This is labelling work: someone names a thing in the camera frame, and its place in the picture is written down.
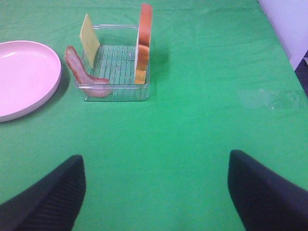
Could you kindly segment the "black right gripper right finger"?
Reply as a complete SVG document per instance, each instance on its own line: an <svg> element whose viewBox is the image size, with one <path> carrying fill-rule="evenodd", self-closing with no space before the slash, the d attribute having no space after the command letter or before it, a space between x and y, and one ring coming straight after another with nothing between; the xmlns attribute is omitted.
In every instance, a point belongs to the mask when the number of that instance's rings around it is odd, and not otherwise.
<svg viewBox="0 0 308 231"><path fill-rule="evenodd" d="M243 151L232 150L228 189L247 231L306 231L308 192Z"/></svg>

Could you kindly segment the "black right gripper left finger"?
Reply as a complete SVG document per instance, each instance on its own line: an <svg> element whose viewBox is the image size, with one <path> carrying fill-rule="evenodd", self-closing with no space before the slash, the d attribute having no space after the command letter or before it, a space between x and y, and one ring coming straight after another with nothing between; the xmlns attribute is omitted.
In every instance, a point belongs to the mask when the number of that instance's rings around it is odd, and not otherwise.
<svg viewBox="0 0 308 231"><path fill-rule="evenodd" d="M70 231L86 193L84 161L73 155L0 205L2 231Z"/></svg>

